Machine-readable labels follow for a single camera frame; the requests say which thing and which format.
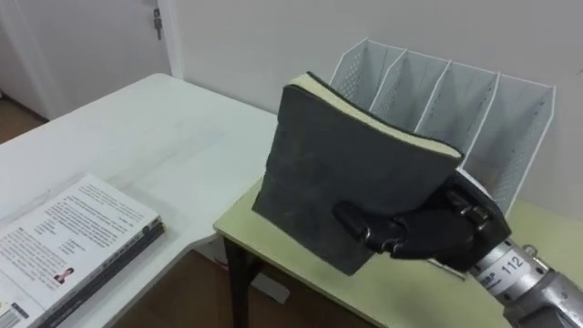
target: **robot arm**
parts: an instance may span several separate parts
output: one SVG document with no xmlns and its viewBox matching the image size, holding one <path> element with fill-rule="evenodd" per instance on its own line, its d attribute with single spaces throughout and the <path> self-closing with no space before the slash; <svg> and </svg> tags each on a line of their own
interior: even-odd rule
<svg viewBox="0 0 583 328">
<path fill-rule="evenodd" d="M 464 174 L 451 177 L 418 210 L 386 216 L 341 201 L 333 209 L 344 228 L 395 259 L 436 259 L 470 272 L 505 307 L 514 327 L 583 327 L 583 292 L 509 236 L 504 215 Z"/>
</svg>

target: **light green table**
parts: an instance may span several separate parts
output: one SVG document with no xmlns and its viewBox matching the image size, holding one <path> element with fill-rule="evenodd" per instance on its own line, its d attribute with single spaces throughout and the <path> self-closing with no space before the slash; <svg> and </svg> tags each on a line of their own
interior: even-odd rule
<svg viewBox="0 0 583 328">
<path fill-rule="evenodd" d="M 251 211 L 260 185 L 215 223 L 217 232 L 365 320 L 391 328 L 509 326 L 502 306 L 477 282 L 462 282 L 425 261 L 376 255 L 352 277 L 336 271 Z M 516 242 L 536 245 L 544 261 L 583 285 L 582 222 L 520 201 L 508 221 Z"/>
</svg>

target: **wooden floor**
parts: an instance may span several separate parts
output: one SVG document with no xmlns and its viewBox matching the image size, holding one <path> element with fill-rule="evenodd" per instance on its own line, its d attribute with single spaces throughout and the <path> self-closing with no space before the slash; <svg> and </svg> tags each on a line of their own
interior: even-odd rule
<svg viewBox="0 0 583 328">
<path fill-rule="evenodd" d="M 42 124 L 18 106 L 0 99 L 0 143 Z M 372 327 L 276 269 L 267 267 L 264 272 L 286 286 L 291 296 L 281 305 L 251 288 L 251 328 Z M 230 327 L 227 272 L 196 252 L 187 254 L 115 325 L 133 327 Z"/>
<path fill-rule="evenodd" d="M 0 143 L 43 124 L 16 104 L 0 98 Z"/>
</svg>

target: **white desk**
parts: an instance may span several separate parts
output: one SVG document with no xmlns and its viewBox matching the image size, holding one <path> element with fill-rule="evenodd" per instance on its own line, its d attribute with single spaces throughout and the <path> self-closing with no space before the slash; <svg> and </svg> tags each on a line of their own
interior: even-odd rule
<svg viewBox="0 0 583 328">
<path fill-rule="evenodd" d="M 112 324 L 184 253 L 212 238 L 214 221 L 263 173 L 275 126 L 270 113 L 154 75 L 1 145 L 0 218 L 92 172 L 167 225 L 61 327 Z"/>
</svg>

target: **white door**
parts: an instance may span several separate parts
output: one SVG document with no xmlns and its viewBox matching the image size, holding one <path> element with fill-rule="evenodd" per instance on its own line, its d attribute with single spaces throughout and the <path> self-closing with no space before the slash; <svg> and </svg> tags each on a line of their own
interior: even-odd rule
<svg viewBox="0 0 583 328">
<path fill-rule="evenodd" d="M 156 0 L 11 1 L 43 67 L 37 73 L 57 98 L 48 118 L 170 73 L 165 41 L 154 28 Z"/>
</svg>

